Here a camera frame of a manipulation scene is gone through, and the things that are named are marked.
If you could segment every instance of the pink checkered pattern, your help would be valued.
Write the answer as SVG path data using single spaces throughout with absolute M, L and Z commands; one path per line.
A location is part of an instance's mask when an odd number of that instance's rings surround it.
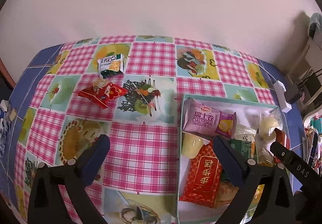
M 24 202 L 25 202 L 26 213 L 28 212 L 29 198 L 30 198 L 30 195 L 26 191 L 24 191 Z
M 207 49 L 207 50 L 213 49 L 209 43 L 204 43 L 201 41 L 179 39 L 179 38 L 174 38 L 174 41 L 175 41 L 175 44 L 178 44 L 178 45 L 190 46 L 190 47 Z
M 71 219 L 74 222 L 81 224 L 82 221 L 80 220 L 80 217 L 78 216 L 78 214 L 73 206 L 73 203 L 70 200 L 70 197 L 68 195 L 66 187 L 63 185 L 59 185 L 59 189 L 60 189 L 62 198 L 64 200 L 65 206 L 67 208 L 67 211 L 68 211 Z M 99 213 L 101 215 L 103 215 L 103 212 L 101 209 L 103 187 L 98 184 L 92 184 L 92 185 L 86 187 L 85 191 L 86 191 L 88 197 L 90 198 L 90 200 L 92 201 L 93 205 L 97 208 Z
M 62 46 L 62 48 L 61 48 L 60 52 L 62 52 L 62 51 L 64 51 L 64 50 L 70 50 L 71 48 L 73 48 L 73 45 L 74 45 L 76 42 L 77 42 L 77 41 L 71 41 L 71 42 L 67 42 L 67 43 L 65 43 L 65 44 Z
M 96 47 L 97 45 L 91 45 L 70 50 L 57 74 L 83 74 L 92 59 Z
M 253 62 L 255 64 L 258 64 L 258 61 L 255 57 L 249 55 L 249 54 L 246 54 L 246 53 L 243 53 L 243 52 L 239 52 L 241 57 L 244 59 L 244 60 L 248 60 L 250 62 Z
M 83 224 L 73 206 L 73 203 L 70 200 L 66 187 L 64 185 L 59 185 L 59 190 L 61 192 L 62 199 L 64 200 L 66 209 L 69 213 L 71 220 L 75 223 Z
M 136 38 L 135 35 L 109 36 L 109 37 L 103 37 L 99 42 L 99 44 L 133 42 L 135 38 Z
M 38 82 L 35 93 L 33 94 L 33 99 L 31 100 L 30 107 L 39 108 L 43 98 L 46 95 L 46 92 L 50 86 L 50 83 L 53 81 L 55 76 L 45 75 Z
M 85 191 L 89 198 L 91 199 L 94 206 L 97 208 L 99 213 L 103 215 L 102 211 L 102 193 L 103 193 L 103 187 L 99 184 L 92 184 L 85 188 Z
M 30 130 L 27 149 L 49 164 L 54 164 L 55 152 L 65 115 L 38 110 Z
M 202 80 L 194 78 L 177 78 L 177 92 L 179 97 L 183 94 L 198 94 L 214 97 L 226 97 L 223 84 L 219 81 Z
M 109 78 L 109 81 L 122 86 L 124 75 L 117 75 L 113 78 Z M 116 106 L 116 99 L 108 102 L 107 108 L 102 109 L 92 101 L 78 96 L 78 92 L 88 86 L 91 86 L 95 80 L 99 78 L 98 74 L 84 74 L 80 79 L 76 90 L 73 93 L 69 107 L 67 109 L 68 115 L 80 116 L 83 118 L 101 119 L 101 120 L 112 120 L 113 112 Z
M 239 86 L 253 87 L 251 79 L 241 58 L 214 51 L 221 81 Z
M 127 74 L 175 77 L 175 50 L 169 43 L 133 43 Z
M 177 189 L 177 127 L 112 123 L 103 184 L 137 192 Z
M 20 187 L 24 186 L 25 156 L 26 149 L 18 142 L 14 163 L 14 178 L 15 183 Z
M 276 105 L 274 102 L 273 96 L 270 92 L 270 89 L 255 88 L 255 91 L 259 102 Z

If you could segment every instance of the yellow cup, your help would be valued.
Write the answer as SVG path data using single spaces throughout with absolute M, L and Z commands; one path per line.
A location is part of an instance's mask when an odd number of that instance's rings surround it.
M 203 146 L 203 139 L 194 134 L 185 133 L 181 154 L 187 158 L 195 158 Z

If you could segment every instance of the white cable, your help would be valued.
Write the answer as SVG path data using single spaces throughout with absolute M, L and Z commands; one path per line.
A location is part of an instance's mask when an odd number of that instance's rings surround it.
M 276 82 L 277 81 L 277 79 L 275 79 L 274 77 L 273 77 L 273 75 L 272 74 L 270 74 L 267 70 L 265 70 L 265 68 L 263 67 L 263 66 L 261 66 L 261 65 L 258 65 L 259 67 L 261 67 L 262 68 L 262 70 L 263 71 L 265 71 L 266 73 L 267 73 L 267 75 L 269 75 L 273 80 L 274 80 L 274 82 Z

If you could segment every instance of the green snack package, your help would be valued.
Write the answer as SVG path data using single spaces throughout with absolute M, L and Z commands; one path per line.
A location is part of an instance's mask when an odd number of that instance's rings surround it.
M 123 55 L 117 54 L 99 59 L 99 76 L 106 79 L 117 74 L 122 74 L 124 71 Z
M 250 141 L 231 140 L 230 146 L 233 147 L 235 150 L 239 151 L 243 155 L 245 160 L 254 159 L 256 162 L 258 162 L 256 148 L 254 145 L 252 145 Z

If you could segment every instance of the white wall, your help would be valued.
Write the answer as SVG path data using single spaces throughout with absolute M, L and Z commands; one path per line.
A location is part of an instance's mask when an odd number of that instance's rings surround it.
M 0 57 L 15 81 L 42 48 L 103 35 L 221 44 L 284 69 L 307 40 L 314 0 L 7 0 Z

